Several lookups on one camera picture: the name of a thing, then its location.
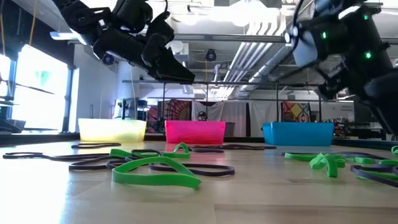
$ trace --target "table surface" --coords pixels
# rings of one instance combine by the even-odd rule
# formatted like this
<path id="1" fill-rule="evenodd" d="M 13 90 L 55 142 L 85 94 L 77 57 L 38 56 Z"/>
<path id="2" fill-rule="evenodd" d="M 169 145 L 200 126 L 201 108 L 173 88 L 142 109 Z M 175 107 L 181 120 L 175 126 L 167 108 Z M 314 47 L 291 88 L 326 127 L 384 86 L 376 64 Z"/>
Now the table surface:
<path id="1" fill-rule="evenodd" d="M 74 142 L 0 148 L 52 155 L 109 152 L 74 150 Z M 165 149 L 165 142 L 124 144 L 123 149 Z M 349 166 L 330 179 L 281 151 L 389 151 L 332 147 L 279 147 L 265 151 L 192 154 L 189 161 L 234 166 L 231 177 L 203 177 L 198 190 L 123 185 L 108 170 L 70 172 L 67 162 L 0 159 L 0 223 L 395 223 L 398 190 L 356 178 Z M 148 167 L 135 172 L 150 173 Z"/>

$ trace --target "plastic bin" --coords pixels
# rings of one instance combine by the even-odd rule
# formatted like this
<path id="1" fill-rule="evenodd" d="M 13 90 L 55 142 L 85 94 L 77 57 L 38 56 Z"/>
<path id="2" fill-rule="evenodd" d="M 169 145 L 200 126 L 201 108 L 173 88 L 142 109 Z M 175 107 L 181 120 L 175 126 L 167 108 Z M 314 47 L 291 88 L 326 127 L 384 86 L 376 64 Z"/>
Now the plastic bin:
<path id="1" fill-rule="evenodd" d="M 144 140 L 147 123 L 140 120 L 79 119 L 80 140 L 133 143 Z"/>
<path id="2" fill-rule="evenodd" d="M 330 146 L 333 123 L 264 123 L 266 144 L 276 146 Z"/>
<path id="3" fill-rule="evenodd" d="M 225 122 L 222 121 L 166 121 L 168 143 L 223 144 Z"/>

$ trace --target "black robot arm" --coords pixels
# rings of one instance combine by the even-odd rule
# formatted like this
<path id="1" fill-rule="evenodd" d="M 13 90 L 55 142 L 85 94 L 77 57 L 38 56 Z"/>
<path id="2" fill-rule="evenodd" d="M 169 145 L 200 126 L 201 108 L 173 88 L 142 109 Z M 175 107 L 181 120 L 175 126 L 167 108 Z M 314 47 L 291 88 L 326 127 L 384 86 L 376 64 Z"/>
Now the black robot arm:
<path id="1" fill-rule="evenodd" d="M 333 73 L 321 75 L 325 83 L 315 91 L 331 100 L 342 89 L 358 96 L 369 106 L 387 133 L 398 134 L 396 104 L 398 70 L 386 52 L 388 43 L 381 40 L 372 15 L 380 7 L 369 7 L 366 0 L 315 0 L 312 19 L 298 21 L 292 30 L 294 59 L 299 69 L 317 68 L 329 55 L 339 55 L 342 63 Z M 343 17 L 339 13 L 357 6 Z"/>
<path id="2" fill-rule="evenodd" d="M 106 53 L 127 60 L 156 80 L 193 83 L 195 75 L 178 62 L 165 46 L 174 30 L 165 22 L 165 11 L 152 22 L 152 8 L 146 0 L 118 0 L 108 7 L 89 8 L 79 0 L 52 0 L 82 43 L 90 45 L 102 59 Z M 146 36 L 138 33 L 148 25 Z"/>

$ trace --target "pink bin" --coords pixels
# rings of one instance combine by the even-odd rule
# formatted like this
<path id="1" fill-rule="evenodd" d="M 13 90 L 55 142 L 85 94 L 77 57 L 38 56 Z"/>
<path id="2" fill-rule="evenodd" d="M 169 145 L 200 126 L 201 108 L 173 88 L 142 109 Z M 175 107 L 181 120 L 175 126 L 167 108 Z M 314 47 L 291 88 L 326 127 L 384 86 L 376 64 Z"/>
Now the pink bin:
<path id="1" fill-rule="evenodd" d="M 168 143 L 223 144 L 225 122 L 222 121 L 166 121 Z"/>

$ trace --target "yellow bin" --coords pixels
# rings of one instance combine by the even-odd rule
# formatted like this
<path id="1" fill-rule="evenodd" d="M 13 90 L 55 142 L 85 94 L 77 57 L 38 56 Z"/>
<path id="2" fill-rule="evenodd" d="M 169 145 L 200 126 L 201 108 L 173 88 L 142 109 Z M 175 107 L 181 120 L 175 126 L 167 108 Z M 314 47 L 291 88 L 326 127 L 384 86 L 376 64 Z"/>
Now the yellow bin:
<path id="1" fill-rule="evenodd" d="M 144 140 L 146 121 L 121 119 L 79 119 L 80 140 L 133 143 Z"/>

